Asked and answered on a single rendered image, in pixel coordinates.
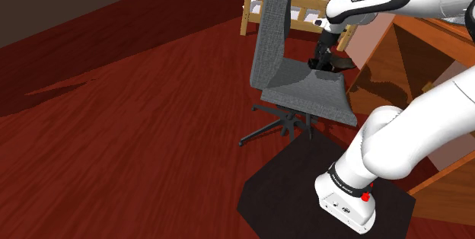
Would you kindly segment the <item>dark robot stand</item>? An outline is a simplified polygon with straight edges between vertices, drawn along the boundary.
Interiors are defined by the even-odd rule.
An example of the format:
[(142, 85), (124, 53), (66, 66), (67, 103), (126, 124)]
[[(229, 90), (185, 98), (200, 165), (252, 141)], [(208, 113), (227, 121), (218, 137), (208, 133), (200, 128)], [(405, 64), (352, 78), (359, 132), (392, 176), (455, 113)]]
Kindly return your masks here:
[(237, 210), (260, 239), (405, 239), (416, 200), (375, 181), (375, 224), (358, 234), (325, 212), (314, 181), (343, 154), (320, 132), (299, 135), (244, 184)]

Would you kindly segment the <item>grey office chair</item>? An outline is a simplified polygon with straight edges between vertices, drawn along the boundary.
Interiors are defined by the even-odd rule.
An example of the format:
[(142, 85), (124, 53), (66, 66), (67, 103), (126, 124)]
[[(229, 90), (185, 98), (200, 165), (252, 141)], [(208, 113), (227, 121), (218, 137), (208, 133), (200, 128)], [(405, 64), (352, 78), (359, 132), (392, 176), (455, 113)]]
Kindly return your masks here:
[(263, 0), (250, 86), (262, 91), (261, 100), (275, 104), (274, 108), (259, 104), (253, 110), (263, 110), (278, 119), (239, 141), (249, 139), (277, 126), (294, 138), (294, 128), (312, 132), (311, 120), (323, 117), (350, 126), (357, 119), (346, 98), (344, 76), (341, 73), (313, 70), (308, 64), (284, 57), (285, 39), (290, 30), (291, 0)]

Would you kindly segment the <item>orange-brown wooden desk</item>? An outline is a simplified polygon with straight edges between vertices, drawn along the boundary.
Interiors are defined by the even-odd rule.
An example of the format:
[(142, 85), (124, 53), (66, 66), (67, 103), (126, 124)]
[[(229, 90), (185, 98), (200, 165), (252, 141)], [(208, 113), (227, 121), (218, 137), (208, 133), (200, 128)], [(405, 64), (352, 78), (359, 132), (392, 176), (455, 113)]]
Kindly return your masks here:
[[(465, 27), (396, 16), (346, 92), (355, 113), (410, 101), (475, 65)], [(475, 131), (422, 160), (396, 184), (416, 200), (413, 216), (475, 226)]]

